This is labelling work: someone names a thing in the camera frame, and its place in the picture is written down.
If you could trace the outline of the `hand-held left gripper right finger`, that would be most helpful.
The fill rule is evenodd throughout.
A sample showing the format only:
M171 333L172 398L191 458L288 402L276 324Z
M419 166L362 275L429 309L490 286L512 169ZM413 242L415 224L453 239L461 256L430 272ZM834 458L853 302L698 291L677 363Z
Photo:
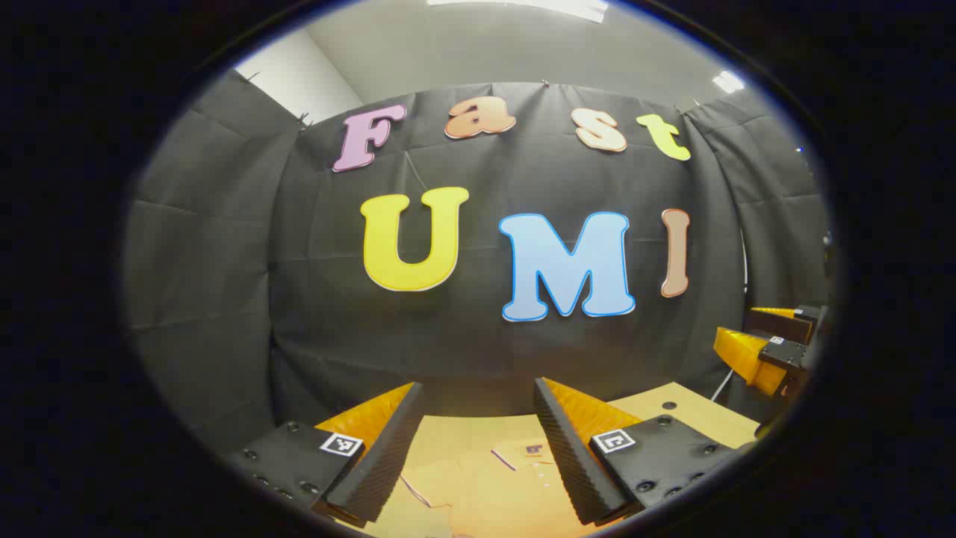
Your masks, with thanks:
M667 383L618 401L539 377L535 412L581 523L669 503L752 446L756 422Z

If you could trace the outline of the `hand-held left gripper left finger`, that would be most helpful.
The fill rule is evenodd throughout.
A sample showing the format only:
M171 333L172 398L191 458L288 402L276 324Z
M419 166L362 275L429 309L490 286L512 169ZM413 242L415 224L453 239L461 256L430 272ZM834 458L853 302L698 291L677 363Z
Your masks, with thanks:
M318 424L289 420L225 457L250 486L303 515L378 520L424 416L407 383Z

